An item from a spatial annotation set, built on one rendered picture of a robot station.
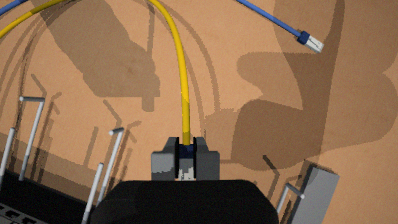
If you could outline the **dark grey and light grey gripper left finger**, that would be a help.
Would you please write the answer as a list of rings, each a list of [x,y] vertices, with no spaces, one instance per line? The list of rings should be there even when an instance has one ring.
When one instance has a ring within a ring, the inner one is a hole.
[[[169,137],[162,151],[151,154],[151,180],[175,181],[179,167],[179,137]]]

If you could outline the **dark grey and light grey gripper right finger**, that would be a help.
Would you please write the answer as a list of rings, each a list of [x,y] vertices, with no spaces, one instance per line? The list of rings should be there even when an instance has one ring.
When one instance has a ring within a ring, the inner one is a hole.
[[[193,137],[193,173],[196,180],[220,180],[220,154],[209,151],[204,137]]]

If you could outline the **yellow cable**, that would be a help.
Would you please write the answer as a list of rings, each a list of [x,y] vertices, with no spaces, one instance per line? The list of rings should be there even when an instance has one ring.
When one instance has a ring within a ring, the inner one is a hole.
[[[28,19],[29,17],[33,16],[34,14],[51,7],[55,4],[61,3],[66,0],[51,0],[47,3],[44,3],[29,12],[23,14],[9,25],[7,25],[4,29],[0,31],[0,39],[6,35],[10,30],[16,27],[18,24],[23,22],[24,20]],[[188,78],[187,78],[187,69],[186,69],[186,62],[184,51],[181,43],[181,39],[177,30],[177,27],[168,13],[168,11],[164,8],[164,6],[158,2],[157,0],[148,0],[154,6],[158,8],[158,10],[163,14],[165,17],[170,30],[172,32],[172,36],[174,39],[178,64],[179,64],[179,73],[180,73],[180,83],[181,83],[181,99],[182,99],[182,145],[190,145],[190,106],[189,106],[189,89],[188,89]]]

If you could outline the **white and blue cable plug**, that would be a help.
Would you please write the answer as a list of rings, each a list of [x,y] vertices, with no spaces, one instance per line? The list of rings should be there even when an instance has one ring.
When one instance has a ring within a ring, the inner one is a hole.
[[[194,180],[193,174],[193,144],[179,144],[179,181]]]

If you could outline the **blue patch cord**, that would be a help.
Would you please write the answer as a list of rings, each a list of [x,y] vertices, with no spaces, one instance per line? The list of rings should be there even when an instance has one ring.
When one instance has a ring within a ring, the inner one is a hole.
[[[4,7],[2,7],[0,9],[0,16],[2,14],[6,13],[7,11],[11,10],[12,8],[14,8],[14,7],[26,2],[26,1],[28,1],[28,0],[15,0],[15,1],[7,4],[6,6],[4,6]],[[286,29],[290,33],[294,34],[298,38],[301,36],[300,32],[296,31],[292,27],[288,26],[284,22],[280,21],[279,19],[275,18],[274,16],[270,15],[269,13],[267,13],[264,10],[260,9],[259,7],[253,5],[252,3],[248,2],[247,0],[236,0],[236,1],[242,3],[243,5],[249,7],[250,9],[256,11],[257,13],[259,13],[262,16],[266,17],[267,19],[271,20],[272,22],[276,23],[277,25],[281,26],[282,28]]]

